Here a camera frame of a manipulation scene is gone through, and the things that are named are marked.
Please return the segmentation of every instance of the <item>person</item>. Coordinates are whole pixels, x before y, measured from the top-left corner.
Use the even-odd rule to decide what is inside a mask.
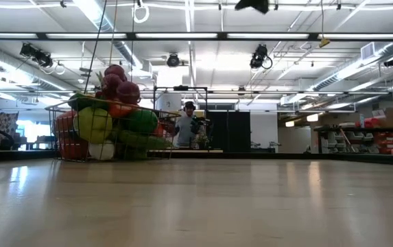
[[[195,109],[193,102],[186,102],[184,104],[184,115],[176,121],[175,134],[178,135],[176,145],[179,148],[191,148],[198,133],[199,125],[193,115]]]

